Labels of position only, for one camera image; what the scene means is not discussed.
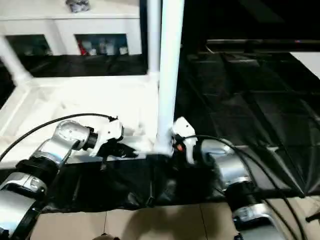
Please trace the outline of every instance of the tile floor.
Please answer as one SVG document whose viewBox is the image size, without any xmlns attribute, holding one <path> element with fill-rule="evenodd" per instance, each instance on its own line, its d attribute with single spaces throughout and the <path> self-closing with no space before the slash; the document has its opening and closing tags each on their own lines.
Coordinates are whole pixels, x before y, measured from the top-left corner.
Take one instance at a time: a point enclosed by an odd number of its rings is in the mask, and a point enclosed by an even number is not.
<svg viewBox="0 0 320 240">
<path fill-rule="evenodd" d="M 320 208 L 320 202 L 314 198 L 295 198 L 290 202 L 301 219 Z M 272 203 L 298 231 L 283 201 L 275 199 Z M 304 227 L 308 240 L 319 239 L 317 221 L 304 222 Z M 233 240 L 237 233 L 228 205 L 208 203 L 138 211 L 43 214 L 31 240 L 92 240 L 104 232 L 121 240 Z"/>
</svg>

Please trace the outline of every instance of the black plastic sheet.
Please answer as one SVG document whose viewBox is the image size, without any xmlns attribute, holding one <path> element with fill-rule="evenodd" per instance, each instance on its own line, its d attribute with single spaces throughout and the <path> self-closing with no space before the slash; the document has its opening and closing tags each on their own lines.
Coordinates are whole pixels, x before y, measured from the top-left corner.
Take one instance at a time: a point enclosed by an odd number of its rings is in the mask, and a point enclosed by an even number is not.
<svg viewBox="0 0 320 240">
<path fill-rule="evenodd" d="M 32 74 L 47 76 L 46 69 L 51 68 L 55 76 L 70 74 L 64 64 L 59 72 L 55 57 L 48 64 L 50 67 L 33 65 Z M 134 64 L 139 65 L 134 61 L 120 69 L 125 72 Z M 187 56 L 182 52 L 179 65 L 175 118 L 184 116 L 197 134 L 249 146 L 248 153 L 287 197 L 320 194 L 320 80 L 302 63 L 289 53 Z M 132 72 L 144 72 L 143 65 L 137 69 Z M 281 197 L 262 170 L 250 160 L 248 164 L 262 190 L 260 194 Z M 9 173 L 0 171 L 0 180 Z M 70 164 L 61 170 L 44 212 L 217 202 L 224 200 L 216 190 L 220 187 L 214 169 L 190 167 L 183 159 L 161 155 L 106 164 Z"/>
</svg>

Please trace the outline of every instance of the white pvc pipe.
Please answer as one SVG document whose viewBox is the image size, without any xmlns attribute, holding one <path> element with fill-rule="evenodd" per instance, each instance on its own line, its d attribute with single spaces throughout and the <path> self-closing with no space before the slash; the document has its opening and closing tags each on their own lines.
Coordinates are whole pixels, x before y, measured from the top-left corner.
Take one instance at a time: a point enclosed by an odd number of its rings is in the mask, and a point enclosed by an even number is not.
<svg viewBox="0 0 320 240">
<path fill-rule="evenodd" d="M 149 73 L 160 70 L 161 0 L 147 1 L 148 68 Z"/>
<path fill-rule="evenodd" d="M 171 129 L 174 122 L 184 0 L 163 0 L 158 129 L 155 151 L 172 154 Z"/>
<path fill-rule="evenodd" d="M 26 87 L 32 76 L 21 64 L 16 53 L 2 34 L 0 34 L 0 58 L 11 73 L 14 84 Z"/>
</svg>

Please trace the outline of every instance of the black cable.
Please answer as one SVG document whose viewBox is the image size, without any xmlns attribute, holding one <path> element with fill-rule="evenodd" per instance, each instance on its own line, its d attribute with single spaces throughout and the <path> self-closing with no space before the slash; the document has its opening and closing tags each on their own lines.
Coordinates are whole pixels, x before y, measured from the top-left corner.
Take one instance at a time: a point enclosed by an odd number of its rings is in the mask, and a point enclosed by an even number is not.
<svg viewBox="0 0 320 240">
<path fill-rule="evenodd" d="M 249 174 L 251 175 L 251 179 L 252 179 L 252 182 L 256 185 L 256 187 L 258 187 L 258 184 L 257 184 L 257 181 L 254 177 L 254 175 L 252 174 L 252 171 L 251 171 L 251 168 L 249 167 L 247 161 L 245 160 L 244 157 L 241 156 L 241 154 L 245 155 L 247 158 L 251 159 L 262 171 L 263 173 L 266 175 L 266 177 L 269 179 L 269 181 L 271 182 L 271 184 L 274 186 L 274 188 L 278 191 L 278 193 L 280 193 L 281 195 L 281 199 L 283 199 L 283 201 L 285 202 L 285 204 L 287 205 L 287 207 L 289 208 L 291 214 L 293 215 L 294 217 L 294 220 L 296 221 L 296 224 L 298 225 L 299 227 L 299 231 L 301 233 L 301 237 L 302 237 L 302 240 L 307 240 L 307 235 L 304 231 L 304 228 L 297 216 L 297 213 L 296 211 L 293 209 L 293 207 L 291 206 L 290 202 L 288 201 L 287 197 L 285 196 L 285 194 L 282 192 L 282 190 L 279 188 L 279 186 L 276 184 L 276 182 L 273 180 L 273 178 L 269 175 L 269 173 L 265 170 L 265 168 L 254 158 L 252 157 L 250 154 L 248 154 L 247 152 L 233 146 L 232 144 L 230 144 L 229 142 L 223 140 L 223 139 L 220 139 L 218 137 L 215 137 L 215 136 L 210 136 L 210 135 L 192 135 L 192 136 L 187 136 L 187 137 L 183 137 L 182 139 L 185 140 L 185 139 L 190 139 L 190 138 L 207 138 L 207 139 L 212 139 L 212 140 L 216 140 L 220 143 L 223 143 L 225 145 L 227 145 L 229 148 L 231 148 L 232 150 L 234 150 L 234 152 L 236 152 L 238 154 L 238 156 L 240 157 L 240 159 L 243 161 L 244 165 L 246 166 Z"/>
<path fill-rule="evenodd" d="M 272 209 L 272 211 L 279 217 L 279 219 L 283 222 L 285 227 L 289 230 L 290 234 L 293 236 L 295 240 L 299 240 L 296 233 L 293 231 L 292 227 L 289 223 L 285 220 L 284 216 L 269 202 L 267 199 L 264 199 L 265 203 Z"/>
<path fill-rule="evenodd" d="M 114 120 L 115 118 L 113 118 L 112 116 L 108 116 L 108 115 L 104 115 L 104 114 L 99 114 L 99 113 L 78 113 L 78 114 L 72 114 L 72 115 L 68 115 L 68 116 L 63 116 L 63 117 L 59 117 L 57 119 L 53 119 L 51 121 L 48 121 L 46 123 L 43 123 L 39 126 L 36 126 L 35 128 L 31 129 L 30 131 L 28 131 L 27 133 L 25 133 L 24 135 L 22 135 L 21 137 L 19 137 L 17 140 L 15 140 L 9 147 L 7 147 L 7 149 L 0 155 L 0 162 L 1 160 L 8 154 L 8 152 L 13 149 L 18 143 L 20 143 L 23 139 L 25 139 L 26 137 L 28 137 L 29 135 L 31 135 L 32 133 L 38 131 L 39 129 L 42 129 L 50 124 L 54 124 L 56 122 L 62 121 L 62 120 L 66 120 L 66 119 L 72 119 L 75 117 L 82 117 L 82 116 L 96 116 L 96 117 L 102 117 L 102 118 L 107 118 L 110 121 Z"/>
</svg>

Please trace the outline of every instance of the small object on shelf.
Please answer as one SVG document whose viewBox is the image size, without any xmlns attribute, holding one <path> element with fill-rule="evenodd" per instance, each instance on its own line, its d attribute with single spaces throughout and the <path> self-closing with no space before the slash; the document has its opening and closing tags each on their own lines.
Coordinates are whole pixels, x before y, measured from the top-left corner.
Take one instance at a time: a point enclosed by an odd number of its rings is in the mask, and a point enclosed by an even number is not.
<svg viewBox="0 0 320 240">
<path fill-rule="evenodd" d="M 120 55 L 126 55 L 129 53 L 128 48 L 126 46 L 121 46 L 119 48 Z"/>
<path fill-rule="evenodd" d="M 90 9 L 88 0 L 66 0 L 65 4 L 72 13 L 85 12 Z"/>
<path fill-rule="evenodd" d="M 89 55 L 91 56 L 97 55 L 97 50 L 95 48 L 92 48 L 89 52 Z"/>
<path fill-rule="evenodd" d="M 82 41 L 82 46 L 84 47 L 84 49 L 90 53 L 91 49 L 92 49 L 92 43 L 88 40 L 83 40 Z"/>
<path fill-rule="evenodd" d="M 82 43 L 80 41 L 78 41 L 78 46 L 79 46 L 79 49 L 80 49 L 80 54 L 82 56 L 88 55 L 86 49 L 84 48 L 84 46 L 82 46 Z"/>
<path fill-rule="evenodd" d="M 108 42 L 108 43 L 105 45 L 105 51 L 106 51 L 106 54 L 107 54 L 108 56 L 115 55 L 115 54 L 116 54 L 115 45 L 114 45 L 112 42 Z"/>
<path fill-rule="evenodd" d="M 106 52 L 106 40 L 104 38 L 99 39 L 99 53 L 105 55 Z"/>
</svg>

